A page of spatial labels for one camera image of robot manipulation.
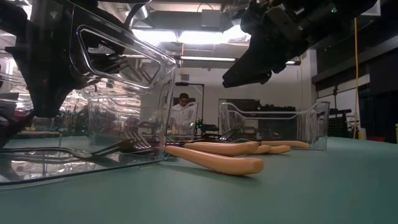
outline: clear plastic bin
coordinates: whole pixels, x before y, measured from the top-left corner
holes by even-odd
[[[310,149],[326,150],[329,107],[329,102],[320,102],[306,111],[241,111],[231,103],[222,103],[221,132],[241,127],[234,139],[302,141]]]
[[[13,169],[12,177],[5,178],[19,183],[160,161],[165,146],[176,61],[137,39],[131,32],[70,1],[36,2],[43,4],[44,9],[39,16],[38,11],[33,10],[26,34],[28,37],[40,34],[43,38],[27,39],[28,43],[18,43],[17,40],[16,47],[20,45],[23,49],[29,45],[31,51],[13,52],[11,49],[7,58],[0,58],[2,65],[7,65],[7,69],[2,67],[0,73],[0,81],[3,82],[0,87],[1,127],[24,119],[34,108],[41,108],[41,105],[34,106],[32,97],[52,99],[52,94],[39,91],[39,86],[36,87],[37,95],[32,96],[28,91],[32,88],[28,88],[25,82],[27,75],[40,80],[52,78],[51,74],[59,77],[72,74],[80,86],[78,90],[65,94],[56,116],[34,117],[18,134],[1,138],[0,149],[62,147],[89,153],[138,134],[155,150],[135,154],[130,152],[139,150],[128,151],[132,149],[129,147],[127,152],[118,151],[104,156],[101,162],[82,161],[69,153],[52,152],[51,149],[29,155],[0,153],[1,162],[8,162]],[[94,46],[93,42],[99,39],[103,44]],[[46,48],[53,43],[58,44],[56,47],[65,47],[59,58],[52,61],[41,55],[30,55],[36,47]],[[114,63],[104,65],[104,61]]]
[[[167,137],[173,141],[193,140],[198,117],[198,103],[191,102],[182,109],[171,109]]]

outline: black machine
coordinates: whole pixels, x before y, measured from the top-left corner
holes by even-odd
[[[79,25],[88,25],[123,40],[134,14],[150,0],[105,0],[134,3],[126,22],[97,8],[95,0],[34,1],[28,21],[22,8],[12,1],[0,0],[0,29],[17,36],[15,47],[7,47],[21,70],[38,117],[57,115],[65,97],[73,89],[98,82],[93,70],[84,63],[82,51],[104,45],[114,54],[90,56],[91,64],[101,72],[117,73],[126,60],[124,48],[93,35],[77,39]],[[271,73],[279,73],[285,62],[303,54],[310,46],[345,28],[354,17],[371,8],[377,0],[266,0],[250,1],[243,14],[241,28],[251,34],[248,51],[223,76],[225,87],[265,83]],[[110,29],[95,14],[120,27]]]
[[[266,83],[272,72],[319,41],[350,29],[377,0],[250,0],[241,28],[249,49],[224,74],[224,87]]]

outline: man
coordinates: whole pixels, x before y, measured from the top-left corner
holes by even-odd
[[[178,104],[174,105],[171,110],[169,126],[171,133],[176,135],[190,135],[190,118],[192,116],[191,111],[184,110],[189,103],[189,96],[186,93],[181,93],[178,100]]]
[[[179,103],[173,106],[173,110],[183,109],[189,103],[189,96],[186,93],[180,94]]]

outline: green tabletop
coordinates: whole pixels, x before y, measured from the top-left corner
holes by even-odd
[[[398,223],[398,146],[330,138],[257,175],[182,159],[0,190],[1,223]]]

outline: ceiling light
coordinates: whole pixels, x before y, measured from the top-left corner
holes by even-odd
[[[145,55],[122,55],[127,58],[147,58]]]
[[[132,32],[138,39],[146,41],[152,45],[158,45],[161,42],[177,41],[177,36],[173,31],[133,29]]]
[[[32,14],[32,5],[22,6],[23,10],[26,12],[27,20],[30,20],[30,15]]]
[[[178,41],[184,44],[220,44],[223,34],[220,32],[184,31]]]
[[[295,65],[296,64],[296,62],[294,62],[294,61],[288,61],[288,62],[286,62],[286,65]]]
[[[248,41],[251,36],[243,32],[240,25],[235,25],[232,28],[224,31],[223,37],[224,41],[228,43],[231,40]]]
[[[2,36],[2,37],[15,37],[15,35],[7,33],[7,32],[1,33],[0,36]]]
[[[28,6],[32,6],[32,5],[29,3],[29,1],[27,1],[27,0],[23,0],[23,2],[24,2],[25,4],[27,4]]]
[[[194,56],[181,56],[181,60],[205,60],[216,62],[235,62],[235,58],[216,58],[216,57],[194,57]]]

